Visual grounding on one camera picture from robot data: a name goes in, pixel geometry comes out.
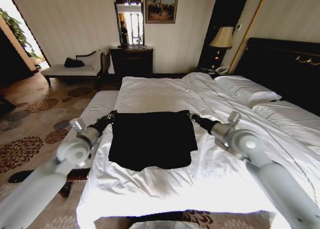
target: mirror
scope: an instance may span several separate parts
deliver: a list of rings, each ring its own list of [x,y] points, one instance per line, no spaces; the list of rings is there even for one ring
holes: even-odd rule
[[[144,0],[113,0],[121,46],[144,46]]]

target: telephone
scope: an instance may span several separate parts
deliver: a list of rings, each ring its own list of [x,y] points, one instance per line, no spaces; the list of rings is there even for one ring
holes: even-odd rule
[[[229,68],[227,66],[220,66],[217,69],[214,70],[215,73],[219,74],[219,75],[226,75],[229,71]]]

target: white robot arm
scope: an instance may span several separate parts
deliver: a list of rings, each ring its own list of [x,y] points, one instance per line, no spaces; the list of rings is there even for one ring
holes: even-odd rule
[[[264,153],[259,136],[251,130],[235,129],[239,113],[232,112],[227,124],[197,114],[189,117],[214,135],[218,146],[246,160],[248,171],[293,229],[320,229],[318,206],[282,165]],[[114,111],[86,129],[78,125],[76,138],[59,146],[57,158],[37,168],[0,203],[0,228],[27,228],[63,187],[73,167],[89,157],[91,148],[113,120]]]
[[[113,113],[87,128],[81,120],[73,122],[76,138],[62,143],[55,160],[38,167],[0,203],[1,229],[25,229],[37,218],[64,186],[68,173],[89,157],[104,129],[113,122]]]
[[[268,157],[258,134],[252,130],[235,129],[241,119],[238,112],[231,113],[227,124],[197,114],[189,114],[189,117],[215,136],[219,147],[240,160],[246,160],[250,174],[293,229],[320,229],[318,205],[287,169]]]

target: dark headboard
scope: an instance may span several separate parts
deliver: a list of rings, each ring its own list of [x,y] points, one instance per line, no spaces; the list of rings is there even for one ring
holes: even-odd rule
[[[252,37],[234,74],[320,116],[320,43]]]

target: patterned carpet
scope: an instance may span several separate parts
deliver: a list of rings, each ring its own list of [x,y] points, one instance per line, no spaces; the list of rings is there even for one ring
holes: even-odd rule
[[[97,93],[93,80],[51,79],[49,88],[40,73],[0,89],[16,108],[0,117],[0,201],[16,188],[8,179],[16,172],[33,170],[48,161],[71,129],[69,120],[80,116]],[[103,90],[119,90],[118,83],[106,83]],[[76,207],[85,182],[72,184],[69,198],[59,194],[30,229],[77,229]],[[251,214],[186,211],[184,221],[207,229],[268,229],[268,212]],[[126,217],[101,218],[97,228],[127,229]]]

